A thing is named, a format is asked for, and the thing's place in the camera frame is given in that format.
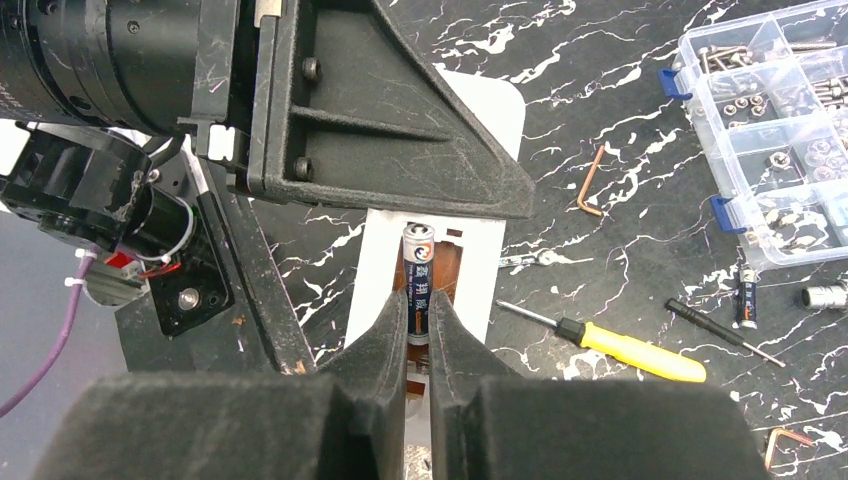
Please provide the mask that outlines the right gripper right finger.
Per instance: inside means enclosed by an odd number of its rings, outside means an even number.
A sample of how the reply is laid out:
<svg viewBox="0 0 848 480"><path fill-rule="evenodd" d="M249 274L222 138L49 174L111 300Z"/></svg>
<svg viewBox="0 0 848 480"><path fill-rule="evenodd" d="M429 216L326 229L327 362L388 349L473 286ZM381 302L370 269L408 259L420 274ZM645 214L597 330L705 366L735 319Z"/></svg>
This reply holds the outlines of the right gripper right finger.
<svg viewBox="0 0 848 480"><path fill-rule="evenodd" d="M765 479L738 405L709 385L528 379L429 305L437 479Z"/></svg>

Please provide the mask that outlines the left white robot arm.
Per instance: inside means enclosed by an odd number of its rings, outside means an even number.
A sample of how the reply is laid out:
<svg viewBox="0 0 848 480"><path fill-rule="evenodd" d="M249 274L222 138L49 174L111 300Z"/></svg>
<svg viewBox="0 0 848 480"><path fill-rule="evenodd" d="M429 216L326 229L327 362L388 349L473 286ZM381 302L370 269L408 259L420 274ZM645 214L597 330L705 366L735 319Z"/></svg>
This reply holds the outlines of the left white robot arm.
<svg viewBox="0 0 848 480"><path fill-rule="evenodd" d="M80 247L157 264L176 336L230 304L211 224L149 177L185 140L273 203L509 219L525 171L378 1L5 1L1 116L27 141L2 202Z"/></svg>

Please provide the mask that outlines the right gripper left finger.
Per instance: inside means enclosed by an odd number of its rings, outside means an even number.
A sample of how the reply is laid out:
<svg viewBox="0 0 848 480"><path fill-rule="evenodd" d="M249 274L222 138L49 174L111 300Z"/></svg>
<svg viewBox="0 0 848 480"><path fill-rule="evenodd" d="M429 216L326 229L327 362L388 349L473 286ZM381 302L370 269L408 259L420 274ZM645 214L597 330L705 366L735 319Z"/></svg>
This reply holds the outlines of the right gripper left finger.
<svg viewBox="0 0 848 480"><path fill-rule="evenodd" d="M38 479L399 479L406 315L313 374L157 373L101 380L72 406Z"/></svg>

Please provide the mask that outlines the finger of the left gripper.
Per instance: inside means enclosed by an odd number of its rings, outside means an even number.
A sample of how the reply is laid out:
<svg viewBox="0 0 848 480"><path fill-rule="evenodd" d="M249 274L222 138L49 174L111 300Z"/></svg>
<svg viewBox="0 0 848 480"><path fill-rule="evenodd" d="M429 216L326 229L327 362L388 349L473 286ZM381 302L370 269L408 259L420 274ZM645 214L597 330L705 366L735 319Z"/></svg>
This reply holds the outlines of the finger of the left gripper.
<svg viewBox="0 0 848 480"><path fill-rule="evenodd" d="M381 1L288 1L259 27L257 198L511 219L535 185Z"/></svg>

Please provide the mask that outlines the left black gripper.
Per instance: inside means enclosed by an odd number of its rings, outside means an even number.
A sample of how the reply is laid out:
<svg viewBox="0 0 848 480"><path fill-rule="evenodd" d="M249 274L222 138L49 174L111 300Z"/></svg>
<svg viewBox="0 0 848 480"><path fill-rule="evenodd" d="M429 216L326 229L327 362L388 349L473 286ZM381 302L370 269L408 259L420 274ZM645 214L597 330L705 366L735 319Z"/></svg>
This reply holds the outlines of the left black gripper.
<svg viewBox="0 0 848 480"><path fill-rule="evenodd" d="M252 1L5 1L1 115L148 135L247 131Z"/></svg>

